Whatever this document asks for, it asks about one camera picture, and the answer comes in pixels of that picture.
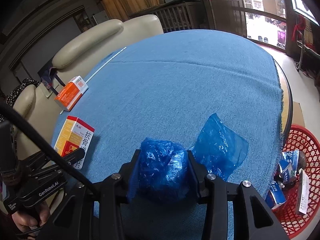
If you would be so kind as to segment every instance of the orange medicine box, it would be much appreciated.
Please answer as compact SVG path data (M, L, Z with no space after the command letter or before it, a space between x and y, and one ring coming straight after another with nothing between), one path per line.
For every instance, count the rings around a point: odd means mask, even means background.
M66 84L54 100L63 110L69 112L87 89L86 82L81 76L77 76Z
M60 156L64 157L81 147L84 149L85 158L93 133L94 128L90 125L77 117L68 115L60 131L54 149ZM74 164L74 167L77 170L82 168L84 158Z

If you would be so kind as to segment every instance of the blue tablecloth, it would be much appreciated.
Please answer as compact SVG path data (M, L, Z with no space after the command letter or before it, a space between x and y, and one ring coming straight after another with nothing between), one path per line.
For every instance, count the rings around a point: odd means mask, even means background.
M212 30L158 35L122 51L88 85L73 110L59 117L52 145L68 115L94 127L81 170L92 182L129 162L145 137L192 147L208 117L217 113L249 143L247 158L228 181L248 179L266 196L281 152L282 90L273 58L253 42ZM194 200L158 206L135 198L121 209L130 236L201 238L206 206ZM232 216L230 205L229 239Z

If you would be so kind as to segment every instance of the beige leather sofa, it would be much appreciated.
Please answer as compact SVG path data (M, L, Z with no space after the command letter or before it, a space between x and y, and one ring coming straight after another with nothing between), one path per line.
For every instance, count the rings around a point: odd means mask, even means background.
M154 15L137 17L126 22L117 19L103 22L74 38L53 57L52 64L58 69L63 82L75 76L83 78L105 56L137 41L162 34L159 19ZM62 86L53 81L59 92ZM28 86L18 97L14 108L51 143L52 135L61 108L54 102L55 95L43 84L37 88ZM38 148L21 132L17 132L17 154L24 159Z

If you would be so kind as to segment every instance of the blue plastic bag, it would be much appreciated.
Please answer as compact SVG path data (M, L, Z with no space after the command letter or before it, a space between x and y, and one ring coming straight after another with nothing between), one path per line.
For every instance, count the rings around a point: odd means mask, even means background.
M209 173L227 181L248 154L248 142L226 127L217 114L212 114L202 128L192 153Z
M181 144L146 138L141 143L139 165L140 195L172 203L188 193L188 153Z

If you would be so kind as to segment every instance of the sofa armrest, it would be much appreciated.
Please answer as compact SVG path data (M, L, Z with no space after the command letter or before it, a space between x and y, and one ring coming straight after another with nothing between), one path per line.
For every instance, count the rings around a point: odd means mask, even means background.
M18 96L16 102L13 105L13 109L16 110L22 117L25 117L29 112L33 102L36 98L36 87L34 85L27 86Z
M58 69L68 66L95 44L120 31L122 26L122 21L113 19L81 33L57 52L52 59L52 65Z

